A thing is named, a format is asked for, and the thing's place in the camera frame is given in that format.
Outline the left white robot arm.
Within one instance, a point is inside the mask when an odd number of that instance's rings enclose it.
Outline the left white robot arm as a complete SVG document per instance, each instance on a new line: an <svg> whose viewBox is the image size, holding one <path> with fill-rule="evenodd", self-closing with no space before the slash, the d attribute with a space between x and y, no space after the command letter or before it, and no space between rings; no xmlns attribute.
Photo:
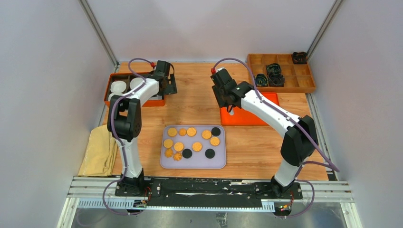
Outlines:
<svg viewBox="0 0 403 228"><path fill-rule="evenodd" d="M174 66L166 61L149 62L152 71L131 71L135 86L122 95L111 97L107 129L115 138L122 159L122 173L117 181L117 196L141 196L148 189L138 150L142 128L142 106L153 96L177 93Z"/></svg>

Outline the metal tongs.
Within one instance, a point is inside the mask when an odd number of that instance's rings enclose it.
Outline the metal tongs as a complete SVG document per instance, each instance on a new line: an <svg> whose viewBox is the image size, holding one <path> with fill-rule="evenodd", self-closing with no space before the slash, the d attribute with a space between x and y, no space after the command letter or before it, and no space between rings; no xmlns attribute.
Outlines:
<svg viewBox="0 0 403 228"><path fill-rule="evenodd" d="M227 113L229 113L229 115L231 115L231 116L234 115L233 108L234 108L234 106L232 106L232 105L229 105L226 107Z"/></svg>

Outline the orange cookie box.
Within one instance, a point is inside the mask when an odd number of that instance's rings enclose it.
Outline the orange cookie box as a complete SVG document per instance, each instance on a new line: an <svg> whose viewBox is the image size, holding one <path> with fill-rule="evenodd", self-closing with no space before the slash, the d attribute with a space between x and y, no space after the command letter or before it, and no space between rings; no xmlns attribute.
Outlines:
<svg viewBox="0 0 403 228"><path fill-rule="evenodd" d="M141 101L141 105L144 107L160 107L165 106L166 99L164 95L157 95L159 87L158 82L148 78L148 73L142 73L141 76L145 78L144 82L136 87L130 89L130 81L135 78L135 75L129 73L113 73L110 75L108 85L106 87L104 95L104 103L109 106L113 96L124 96L128 98L136 98ZM125 81L127 84L126 90L122 94L114 94L110 92L110 85L114 81Z"/></svg>

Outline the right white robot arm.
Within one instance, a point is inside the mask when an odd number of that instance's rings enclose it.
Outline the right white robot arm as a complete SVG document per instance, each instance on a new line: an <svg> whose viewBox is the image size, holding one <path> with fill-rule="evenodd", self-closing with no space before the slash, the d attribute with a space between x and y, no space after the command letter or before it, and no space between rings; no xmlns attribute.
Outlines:
<svg viewBox="0 0 403 228"><path fill-rule="evenodd" d="M257 116L283 138L280 148L282 162L271 178L271 191L277 198L290 193L302 163L312 155L317 146L314 120L306 115L289 113L266 99L252 84L236 83L225 68L213 69L212 90L220 108L238 107Z"/></svg>

